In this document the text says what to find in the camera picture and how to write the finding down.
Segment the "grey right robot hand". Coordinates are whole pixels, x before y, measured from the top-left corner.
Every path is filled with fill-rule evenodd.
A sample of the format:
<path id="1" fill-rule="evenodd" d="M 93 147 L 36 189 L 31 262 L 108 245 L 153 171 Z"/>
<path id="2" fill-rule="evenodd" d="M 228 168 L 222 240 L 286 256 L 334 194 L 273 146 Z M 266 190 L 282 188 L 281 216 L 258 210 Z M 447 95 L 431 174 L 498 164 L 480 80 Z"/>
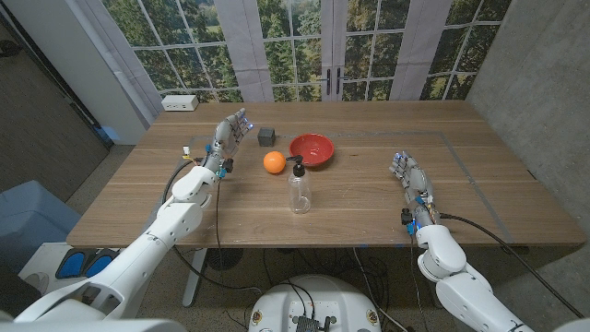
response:
<path id="1" fill-rule="evenodd" d="M 396 153 L 389 170 L 406 191 L 405 199 L 412 218 L 420 226 L 437 224 L 440 214 L 435 207 L 433 185 L 416 160 L 405 151 Z"/>

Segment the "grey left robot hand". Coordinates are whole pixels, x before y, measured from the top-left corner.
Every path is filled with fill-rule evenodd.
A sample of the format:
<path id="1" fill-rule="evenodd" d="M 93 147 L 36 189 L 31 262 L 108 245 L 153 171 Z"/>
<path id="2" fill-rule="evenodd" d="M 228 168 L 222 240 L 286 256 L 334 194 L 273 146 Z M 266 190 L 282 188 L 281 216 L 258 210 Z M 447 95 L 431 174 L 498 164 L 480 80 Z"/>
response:
<path id="1" fill-rule="evenodd" d="M 233 156 L 237 153 L 244 136 L 254 127 L 246 118 L 246 110 L 241 108 L 235 114 L 221 121 L 213 135 L 210 149 L 203 166 L 219 177 L 231 173 Z"/>

